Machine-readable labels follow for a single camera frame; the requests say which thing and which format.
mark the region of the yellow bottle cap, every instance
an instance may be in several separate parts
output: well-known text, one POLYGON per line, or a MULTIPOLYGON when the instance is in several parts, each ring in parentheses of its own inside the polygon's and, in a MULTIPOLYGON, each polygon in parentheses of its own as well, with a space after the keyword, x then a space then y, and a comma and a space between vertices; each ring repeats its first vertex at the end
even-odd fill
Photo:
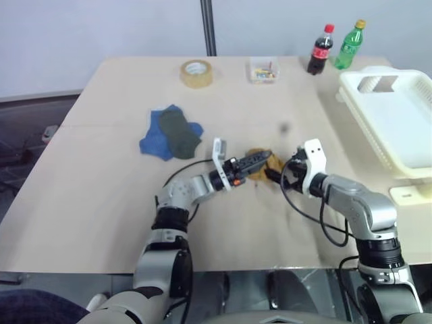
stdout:
POLYGON ((356 22, 356 28, 363 29, 366 26, 366 22, 363 19, 359 19, 356 22))

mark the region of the red label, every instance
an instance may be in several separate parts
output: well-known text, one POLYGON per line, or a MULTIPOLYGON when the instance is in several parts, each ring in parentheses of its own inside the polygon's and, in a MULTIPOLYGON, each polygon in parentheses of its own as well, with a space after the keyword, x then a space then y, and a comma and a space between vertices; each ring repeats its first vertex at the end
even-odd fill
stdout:
POLYGON ((312 55, 317 59, 327 59, 329 57, 329 53, 329 49, 320 49, 318 47, 314 47, 312 51, 312 55))

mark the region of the plastic bottle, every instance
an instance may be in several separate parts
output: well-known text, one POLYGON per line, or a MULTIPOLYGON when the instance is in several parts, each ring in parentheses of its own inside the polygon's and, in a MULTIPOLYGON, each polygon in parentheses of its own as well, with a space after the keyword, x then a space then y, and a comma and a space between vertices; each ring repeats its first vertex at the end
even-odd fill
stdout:
POLYGON ((364 20, 357 20, 354 29, 346 35, 342 47, 340 48, 339 55, 335 60, 335 67, 337 69, 342 70, 350 67, 354 56, 362 44, 363 28, 365 28, 365 25, 366 22, 364 20))
POLYGON ((320 74, 324 70, 325 62, 329 57, 330 48, 333 46, 331 33, 334 29, 335 26, 332 24, 325 25, 324 34, 315 41, 315 46, 308 64, 308 73, 315 75, 320 74))

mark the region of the white tray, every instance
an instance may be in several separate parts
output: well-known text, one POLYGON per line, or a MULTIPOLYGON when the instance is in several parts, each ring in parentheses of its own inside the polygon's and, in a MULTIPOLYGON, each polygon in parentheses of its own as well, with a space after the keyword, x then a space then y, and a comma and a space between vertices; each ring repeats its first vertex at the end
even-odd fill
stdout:
POLYGON ((432 177, 432 81, 415 70, 366 67, 340 76, 339 92, 395 178, 432 177), (385 92, 374 88, 386 80, 385 92))

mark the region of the masking tape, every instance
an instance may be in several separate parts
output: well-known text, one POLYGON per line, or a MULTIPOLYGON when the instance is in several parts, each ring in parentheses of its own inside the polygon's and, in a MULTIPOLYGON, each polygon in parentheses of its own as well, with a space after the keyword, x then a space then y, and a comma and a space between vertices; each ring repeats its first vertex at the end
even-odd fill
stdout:
POLYGON ((213 81, 211 65, 201 59, 187 61, 180 68, 180 79, 189 88, 208 86, 213 81))

